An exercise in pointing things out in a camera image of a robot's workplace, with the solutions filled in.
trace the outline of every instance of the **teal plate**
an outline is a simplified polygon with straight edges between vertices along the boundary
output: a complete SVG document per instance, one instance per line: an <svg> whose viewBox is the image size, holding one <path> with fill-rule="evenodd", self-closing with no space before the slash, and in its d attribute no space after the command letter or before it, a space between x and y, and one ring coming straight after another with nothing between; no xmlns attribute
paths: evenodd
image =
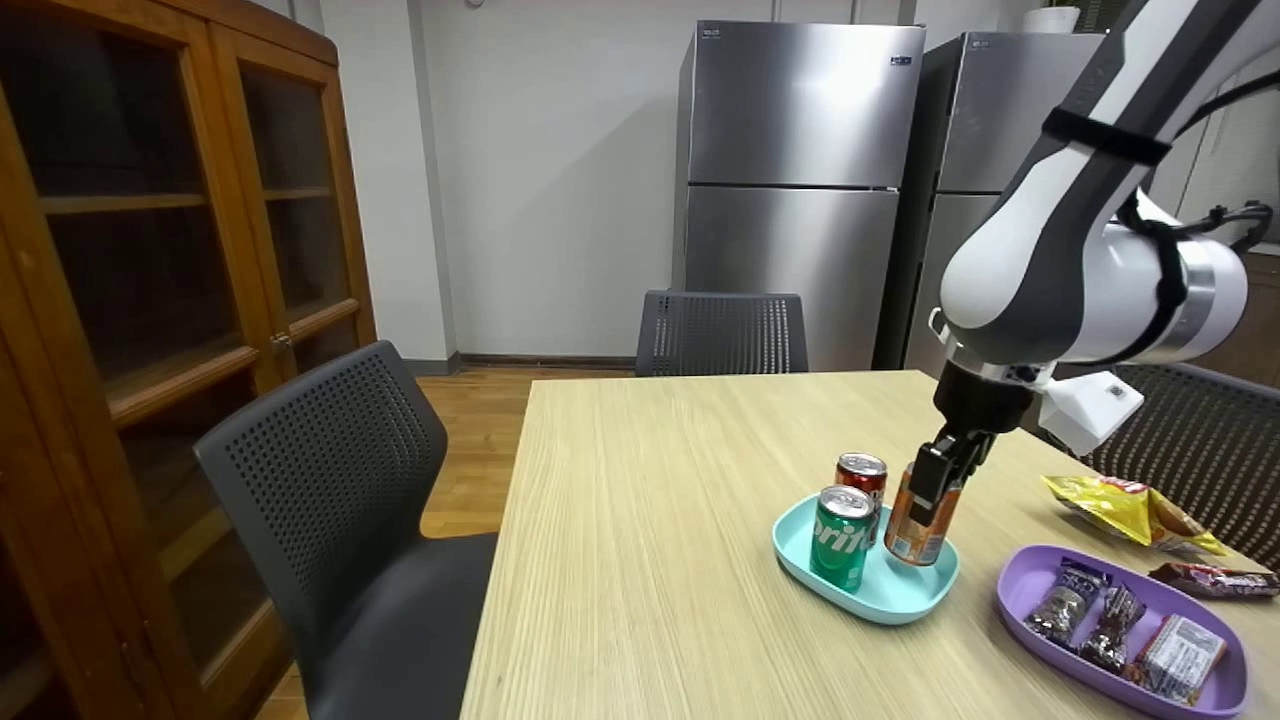
<svg viewBox="0 0 1280 720"><path fill-rule="evenodd" d="M817 509L817 496L799 498L773 524L773 553L788 575L796 575L805 587L811 587L828 604L870 623L915 623L951 591L959 575L959 554L951 542L942 542L931 566L900 566L888 561L883 542L875 538L862 563L862 585L855 591L828 585L807 566L811 509Z"/></svg>

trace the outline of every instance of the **black chair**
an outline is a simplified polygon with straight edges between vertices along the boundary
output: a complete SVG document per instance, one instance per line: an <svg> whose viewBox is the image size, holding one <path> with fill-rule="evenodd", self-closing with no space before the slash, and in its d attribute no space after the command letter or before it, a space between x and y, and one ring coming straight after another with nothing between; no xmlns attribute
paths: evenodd
<svg viewBox="0 0 1280 720"><path fill-rule="evenodd" d="M805 306L783 291L647 291L636 375L807 373Z"/></svg>
<svg viewBox="0 0 1280 720"><path fill-rule="evenodd" d="M1083 458L1158 489L1219 538L1280 566L1280 392L1191 362L1113 373L1146 400Z"/></svg>
<svg viewBox="0 0 1280 720"><path fill-rule="evenodd" d="M458 712L494 535L421 535L445 448L390 343L340 354L194 438L311 714Z"/></svg>

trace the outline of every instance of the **stainless steel refrigerator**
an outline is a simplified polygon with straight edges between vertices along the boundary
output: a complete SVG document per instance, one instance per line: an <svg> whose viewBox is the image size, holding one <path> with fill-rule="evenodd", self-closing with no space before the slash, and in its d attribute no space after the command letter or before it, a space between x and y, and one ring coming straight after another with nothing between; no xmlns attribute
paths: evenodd
<svg viewBox="0 0 1280 720"><path fill-rule="evenodd" d="M811 368L866 368L921 51L893 25L696 25L676 289L799 291Z"/></svg>
<svg viewBox="0 0 1280 720"><path fill-rule="evenodd" d="M942 368L926 331L941 275L1094 44L1101 35L972 30L925 55L875 362Z"/></svg>

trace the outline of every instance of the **red can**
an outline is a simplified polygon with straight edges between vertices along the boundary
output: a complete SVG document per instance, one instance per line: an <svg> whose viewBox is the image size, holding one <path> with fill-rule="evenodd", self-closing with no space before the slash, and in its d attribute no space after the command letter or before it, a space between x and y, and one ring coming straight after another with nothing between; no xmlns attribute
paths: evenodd
<svg viewBox="0 0 1280 720"><path fill-rule="evenodd" d="M835 458L835 484L860 489L860 490L866 490L875 503L883 503L883 481L888 481L888 466L883 466L879 457L853 453L853 457L841 457L841 458Z"/></svg>

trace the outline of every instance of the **table top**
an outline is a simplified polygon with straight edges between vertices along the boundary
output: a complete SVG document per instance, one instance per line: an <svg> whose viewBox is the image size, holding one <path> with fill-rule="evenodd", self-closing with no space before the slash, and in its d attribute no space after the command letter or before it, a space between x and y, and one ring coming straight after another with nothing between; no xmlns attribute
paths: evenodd
<svg viewBox="0 0 1280 720"><path fill-rule="evenodd" d="M777 563L773 519L841 453L894 477L934 427L921 373L541 381L464 714L1122 714L1030 659L990 604L1024 542L1156 563L1063 519L1039 477L1083 466L1036 435L996 438L969 481L959 578L921 623L843 615ZM1280 608L1213 611L1248 643L1244 714L1280 714Z"/></svg>

